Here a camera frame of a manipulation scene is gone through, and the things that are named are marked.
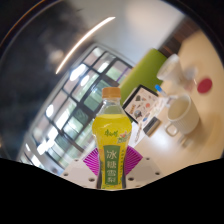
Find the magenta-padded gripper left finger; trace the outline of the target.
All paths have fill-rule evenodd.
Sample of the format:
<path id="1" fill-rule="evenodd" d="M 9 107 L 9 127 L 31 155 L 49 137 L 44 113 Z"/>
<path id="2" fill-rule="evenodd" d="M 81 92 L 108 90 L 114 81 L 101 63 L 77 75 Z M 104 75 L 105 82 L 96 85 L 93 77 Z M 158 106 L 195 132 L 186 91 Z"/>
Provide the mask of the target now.
<path id="1" fill-rule="evenodd" d="M 99 155 L 97 149 L 94 149 L 83 158 L 74 159 L 61 177 L 81 187 L 96 189 L 99 171 Z"/>

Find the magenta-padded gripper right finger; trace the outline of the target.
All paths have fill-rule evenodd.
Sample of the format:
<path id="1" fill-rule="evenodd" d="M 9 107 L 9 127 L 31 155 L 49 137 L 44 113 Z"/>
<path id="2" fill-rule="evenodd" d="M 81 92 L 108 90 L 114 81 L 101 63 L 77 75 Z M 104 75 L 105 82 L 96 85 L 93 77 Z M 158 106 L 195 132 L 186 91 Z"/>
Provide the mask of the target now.
<path id="1" fill-rule="evenodd" d="M 143 157 L 134 148 L 128 147 L 124 161 L 127 189 L 143 187 L 162 177 L 162 172 L 150 157 Z"/>

